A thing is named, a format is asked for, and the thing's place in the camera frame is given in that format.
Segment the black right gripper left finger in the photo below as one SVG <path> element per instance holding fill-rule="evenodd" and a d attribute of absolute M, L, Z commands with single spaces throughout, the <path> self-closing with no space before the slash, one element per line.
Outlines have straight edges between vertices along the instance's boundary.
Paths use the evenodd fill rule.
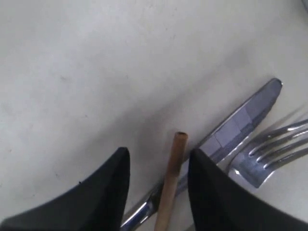
<path fill-rule="evenodd" d="M 130 154 L 119 147 L 92 175 L 59 197 L 6 218 L 2 231 L 118 231 L 128 196 Z"/>

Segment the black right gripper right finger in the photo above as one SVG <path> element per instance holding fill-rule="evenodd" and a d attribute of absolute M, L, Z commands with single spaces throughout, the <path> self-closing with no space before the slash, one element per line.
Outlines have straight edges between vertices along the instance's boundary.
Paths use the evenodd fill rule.
<path fill-rule="evenodd" d="M 190 153 L 188 192 L 197 231 L 306 231 L 300 221 L 232 181 L 200 149 Z"/>

